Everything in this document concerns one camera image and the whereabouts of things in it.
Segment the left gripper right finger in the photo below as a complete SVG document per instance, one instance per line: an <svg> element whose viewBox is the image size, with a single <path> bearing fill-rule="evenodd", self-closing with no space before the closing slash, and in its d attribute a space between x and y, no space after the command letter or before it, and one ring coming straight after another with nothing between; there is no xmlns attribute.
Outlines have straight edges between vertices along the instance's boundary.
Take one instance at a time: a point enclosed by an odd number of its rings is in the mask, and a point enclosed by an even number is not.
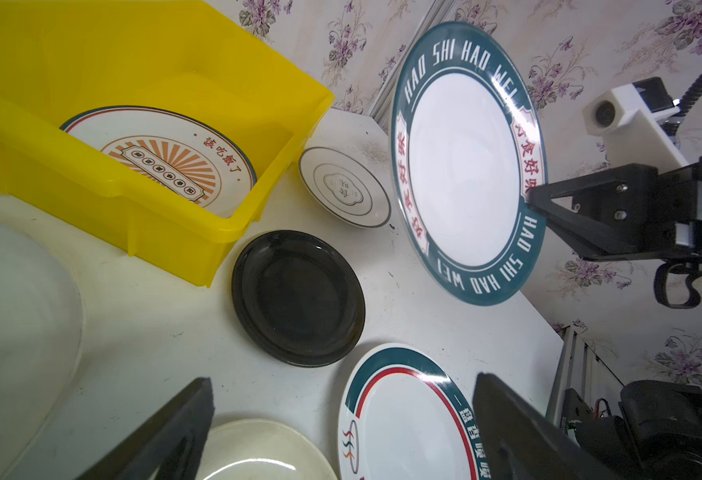
<svg viewBox="0 0 702 480"><path fill-rule="evenodd" d="M617 479L494 374L477 375L472 405L493 479Z"/></svg>

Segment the white plate green quatrefoil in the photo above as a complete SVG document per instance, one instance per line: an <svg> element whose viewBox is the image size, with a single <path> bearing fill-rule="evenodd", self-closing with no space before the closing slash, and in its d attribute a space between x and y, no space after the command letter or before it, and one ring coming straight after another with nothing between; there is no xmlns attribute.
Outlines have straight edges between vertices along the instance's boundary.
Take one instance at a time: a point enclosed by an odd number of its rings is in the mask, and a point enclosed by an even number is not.
<svg viewBox="0 0 702 480"><path fill-rule="evenodd" d="M310 147L302 153L298 170L314 199L344 222L371 229L390 220L392 209L383 185L350 155L330 147Z"/></svg>

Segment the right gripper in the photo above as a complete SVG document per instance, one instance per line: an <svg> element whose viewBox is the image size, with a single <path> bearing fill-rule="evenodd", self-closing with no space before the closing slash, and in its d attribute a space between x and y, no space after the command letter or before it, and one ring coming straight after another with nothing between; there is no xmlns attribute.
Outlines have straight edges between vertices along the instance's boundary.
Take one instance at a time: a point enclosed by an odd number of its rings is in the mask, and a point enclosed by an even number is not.
<svg viewBox="0 0 702 480"><path fill-rule="evenodd" d="M568 196L577 212L555 202ZM702 263L702 157L665 174L630 165L625 180L541 185L529 191L529 206L587 260Z"/></svg>

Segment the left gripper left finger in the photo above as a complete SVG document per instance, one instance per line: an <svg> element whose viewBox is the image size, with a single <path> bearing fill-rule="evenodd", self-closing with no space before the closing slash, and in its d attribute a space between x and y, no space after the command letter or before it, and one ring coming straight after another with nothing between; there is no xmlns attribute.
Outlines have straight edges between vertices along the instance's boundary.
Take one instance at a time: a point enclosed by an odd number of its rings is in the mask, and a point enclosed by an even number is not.
<svg viewBox="0 0 702 480"><path fill-rule="evenodd" d="M198 377L81 479L194 479L214 417L211 379Z"/></svg>

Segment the green rim HAO SHI plate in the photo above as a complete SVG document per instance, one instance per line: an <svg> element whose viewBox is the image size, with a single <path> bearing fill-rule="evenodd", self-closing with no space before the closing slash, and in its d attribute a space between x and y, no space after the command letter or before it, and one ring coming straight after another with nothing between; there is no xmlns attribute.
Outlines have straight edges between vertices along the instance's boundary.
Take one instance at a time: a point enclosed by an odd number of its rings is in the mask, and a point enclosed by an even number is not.
<svg viewBox="0 0 702 480"><path fill-rule="evenodd" d="M547 181L532 98L501 45L446 22L403 61L392 101L395 195L426 269L449 294L504 302L532 272L546 231L529 191Z"/></svg>

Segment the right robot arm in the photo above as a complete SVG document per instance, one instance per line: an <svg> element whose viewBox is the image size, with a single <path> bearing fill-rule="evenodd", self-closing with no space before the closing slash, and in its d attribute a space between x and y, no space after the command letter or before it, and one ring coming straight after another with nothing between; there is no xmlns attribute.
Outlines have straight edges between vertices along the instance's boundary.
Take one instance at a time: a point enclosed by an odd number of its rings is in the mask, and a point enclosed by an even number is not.
<svg viewBox="0 0 702 480"><path fill-rule="evenodd" d="M537 186L529 205L583 260L655 260L658 304L697 308L702 278L702 158L660 173L629 164ZM549 420L626 479L702 479L702 388L640 380L624 386L618 410L558 387Z"/></svg>

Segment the orange sunburst pattern plate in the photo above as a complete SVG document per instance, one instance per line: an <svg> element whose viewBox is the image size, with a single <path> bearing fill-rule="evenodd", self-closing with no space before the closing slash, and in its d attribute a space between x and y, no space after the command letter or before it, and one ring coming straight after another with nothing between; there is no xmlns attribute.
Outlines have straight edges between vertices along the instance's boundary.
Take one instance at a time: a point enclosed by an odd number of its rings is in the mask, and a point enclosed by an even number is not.
<svg viewBox="0 0 702 480"><path fill-rule="evenodd" d="M232 216L257 182L232 140L172 111L103 107L69 119L61 130L221 218Z"/></svg>

